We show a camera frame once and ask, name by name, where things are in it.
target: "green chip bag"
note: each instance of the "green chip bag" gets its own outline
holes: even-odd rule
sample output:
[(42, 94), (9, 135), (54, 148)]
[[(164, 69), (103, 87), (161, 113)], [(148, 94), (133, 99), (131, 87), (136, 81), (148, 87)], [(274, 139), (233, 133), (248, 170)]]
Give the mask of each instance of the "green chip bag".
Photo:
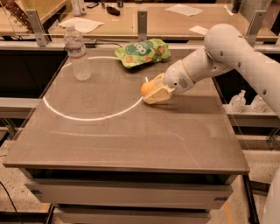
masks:
[(161, 39), (153, 38), (127, 45), (115, 50), (115, 55), (126, 68), (132, 68), (149, 62), (159, 62), (170, 57), (168, 45)]

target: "desk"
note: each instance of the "desk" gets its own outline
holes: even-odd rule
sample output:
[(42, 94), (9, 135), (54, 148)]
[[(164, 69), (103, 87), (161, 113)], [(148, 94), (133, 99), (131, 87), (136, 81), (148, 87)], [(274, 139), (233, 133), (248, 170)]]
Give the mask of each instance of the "desk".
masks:
[[(216, 3), (191, 3), (185, 4), (203, 11), (193, 17), (184, 16), (178, 13), (165, 10), (174, 3), (125, 3), (120, 8), (120, 17), (109, 15), (100, 5), (93, 9), (87, 8), (87, 15), (84, 18), (105, 23), (85, 37), (93, 39), (137, 39), (137, 11), (146, 9), (148, 11), (148, 39), (158, 38), (163, 40), (202, 40), (203, 35), (189, 31), (196, 25), (210, 29), (212, 26), (226, 23), (234, 26), (242, 35), (245, 35), (249, 22), (238, 13), (230, 16), (223, 8), (224, 4)], [(66, 14), (63, 21), (72, 18), (74, 14)], [(62, 37), (65, 30), (57, 27), (51, 35)], [(262, 26), (258, 41), (277, 41), (277, 36), (265, 26)]]
[(165, 63), (128, 70), (113, 49), (89, 51), (92, 77), (64, 66), (4, 163), (69, 223), (207, 223), (249, 167), (211, 79), (149, 106), (145, 78)]

